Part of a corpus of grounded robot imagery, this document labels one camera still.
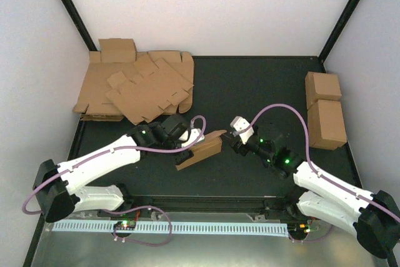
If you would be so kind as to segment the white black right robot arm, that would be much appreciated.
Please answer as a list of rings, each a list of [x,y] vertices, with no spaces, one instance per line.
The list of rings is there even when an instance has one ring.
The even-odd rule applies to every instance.
[[[243,156],[259,156],[265,166],[294,181],[298,197],[284,203],[288,217],[323,220],[353,235],[365,250],[381,259],[389,258],[399,243],[399,208],[387,192],[372,193],[353,186],[256,134],[233,137],[231,147]]]

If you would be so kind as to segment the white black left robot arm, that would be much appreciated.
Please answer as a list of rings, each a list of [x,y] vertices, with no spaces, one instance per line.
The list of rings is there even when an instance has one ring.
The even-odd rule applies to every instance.
[[[120,186],[93,187],[90,183],[125,165],[134,164],[146,153],[183,154],[203,141],[203,132],[193,121],[171,115],[163,122],[135,126],[113,143],[77,159],[59,164],[49,159],[39,166],[34,195],[48,223],[72,213],[90,210],[115,211],[120,216],[133,212],[134,201]]]

